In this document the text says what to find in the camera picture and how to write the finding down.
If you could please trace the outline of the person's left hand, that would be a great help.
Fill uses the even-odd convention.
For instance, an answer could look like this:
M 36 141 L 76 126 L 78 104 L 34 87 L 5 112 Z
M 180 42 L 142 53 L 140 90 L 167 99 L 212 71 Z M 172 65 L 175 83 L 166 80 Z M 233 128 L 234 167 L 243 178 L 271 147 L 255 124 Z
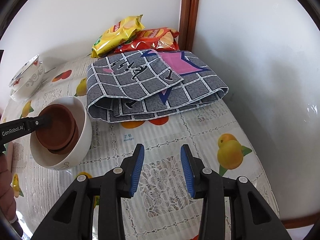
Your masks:
M 12 174 L 11 164 L 13 155 L 13 143 L 9 142 L 7 154 L 1 154 L 0 167 L 0 205 L 1 211 L 5 218 L 12 224 L 17 220 L 16 201 L 14 197 L 14 189 L 11 187 Z

